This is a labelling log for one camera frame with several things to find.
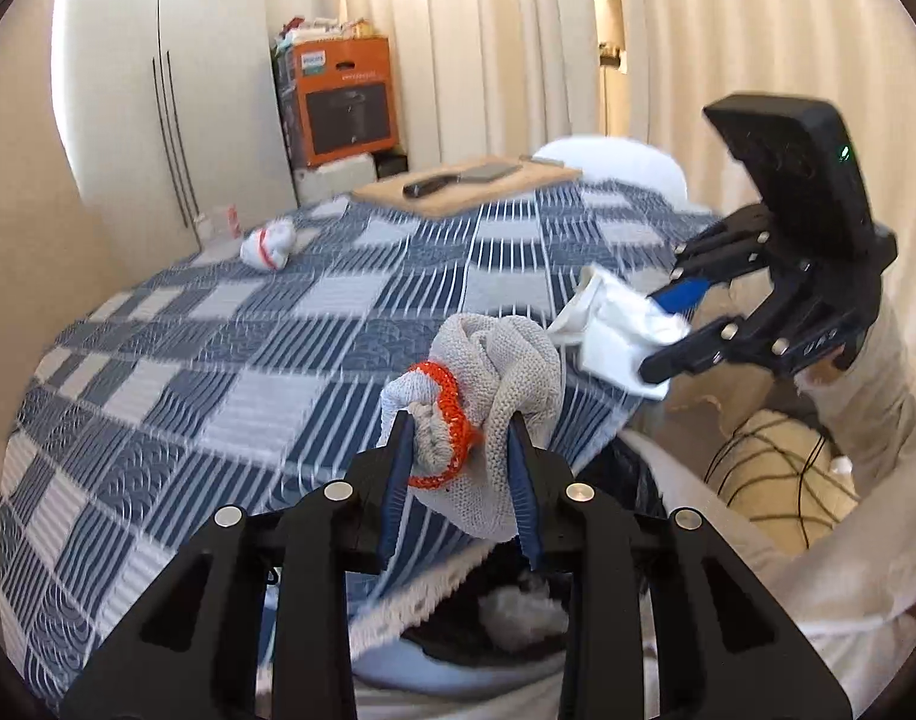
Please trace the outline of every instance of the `orange sock band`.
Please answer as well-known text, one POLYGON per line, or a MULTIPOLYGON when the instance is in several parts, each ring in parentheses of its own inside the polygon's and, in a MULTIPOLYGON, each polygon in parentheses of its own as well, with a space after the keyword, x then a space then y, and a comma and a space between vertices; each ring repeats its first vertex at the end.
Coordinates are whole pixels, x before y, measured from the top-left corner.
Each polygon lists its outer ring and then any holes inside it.
POLYGON ((437 396, 437 408, 442 410, 442 415, 445 417, 445 423, 448 426, 451 459, 448 461, 445 471, 436 476, 412 476, 408 480, 408 484, 413 488, 437 490, 461 473, 471 447, 480 442, 480 433, 468 421, 464 409, 461 408, 461 401, 458 399, 458 380, 455 379, 450 370, 447 370, 444 365, 440 365, 439 362, 431 362, 430 360, 418 362, 408 370, 420 370, 440 387, 440 393, 437 396))

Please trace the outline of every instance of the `bed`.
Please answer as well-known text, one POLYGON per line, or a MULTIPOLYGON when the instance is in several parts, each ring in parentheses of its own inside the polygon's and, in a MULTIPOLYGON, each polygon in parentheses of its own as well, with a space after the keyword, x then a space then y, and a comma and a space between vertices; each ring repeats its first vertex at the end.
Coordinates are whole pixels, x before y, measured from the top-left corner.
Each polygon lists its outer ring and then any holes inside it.
MULTIPOLYGON (((378 396, 459 311, 544 326, 591 262, 643 290, 709 223, 616 181, 566 183, 444 220, 340 196, 292 215, 260 274, 232 248, 180 262, 66 328, 29 384, 0 499, 8 656, 52 707, 176 548, 221 505, 280 509, 375 445, 378 396)), ((575 467, 635 398, 576 370, 551 448, 575 467)), ((349 575, 349 614, 405 592, 474 539, 409 496, 397 555, 349 575)), ((262 634, 274 639, 269 592, 262 634)))

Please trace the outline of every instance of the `small white box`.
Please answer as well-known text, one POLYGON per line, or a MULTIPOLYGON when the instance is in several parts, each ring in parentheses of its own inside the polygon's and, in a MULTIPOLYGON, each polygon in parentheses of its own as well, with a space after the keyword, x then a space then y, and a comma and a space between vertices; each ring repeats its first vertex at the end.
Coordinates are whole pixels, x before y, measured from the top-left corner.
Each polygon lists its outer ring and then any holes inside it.
POLYGON ((296 170, 295 186, 302 206, 317 205, 336 194, 344 194, 377 180, 370 154, 328 162, 317 170, 296 170))

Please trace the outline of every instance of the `white wardrobe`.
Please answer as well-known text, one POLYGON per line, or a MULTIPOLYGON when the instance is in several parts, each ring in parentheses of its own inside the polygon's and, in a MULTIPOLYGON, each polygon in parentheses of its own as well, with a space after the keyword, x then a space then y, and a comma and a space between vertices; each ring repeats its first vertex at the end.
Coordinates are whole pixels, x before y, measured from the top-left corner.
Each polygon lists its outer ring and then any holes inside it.
POLYGON ((264 0, 61 0, 56 90, 82 201, 135 279, 197 250, 193 219, 296 207, 264 0))

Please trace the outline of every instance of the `blue gripper pad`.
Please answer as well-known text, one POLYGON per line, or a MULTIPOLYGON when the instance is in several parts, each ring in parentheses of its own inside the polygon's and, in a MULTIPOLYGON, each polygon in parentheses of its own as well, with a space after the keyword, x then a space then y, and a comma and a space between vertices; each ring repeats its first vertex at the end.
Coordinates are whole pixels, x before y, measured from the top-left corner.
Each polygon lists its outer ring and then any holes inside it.
POLYGON ((711 282, 707 279, 682 279, 680 283, 675 284, 669 290, 664 290, 653 299, 668 314, 689 314, 698 307, 709 289, 711 289, 711 282))
POLYGON ((394 459, 388 474, 385 494, 381 499, 381 538, 378 539, 378 557, 384 565, 394 555, 398 530, 408 497, 408 478, 415 459, 415 419, 405 413, 404 431, 394 448, 394 459))
POLYGON ((531 475, 528 474, 528 466, 525 463, 524 447, 521 446, 514 430, 507 431, 507 483, 512 489, 512 504, 517 520, 518 540, 521 542, 521 554, 531 563, 531 570, 536 571, 543 552, 538 504, 531 484, 531 475))

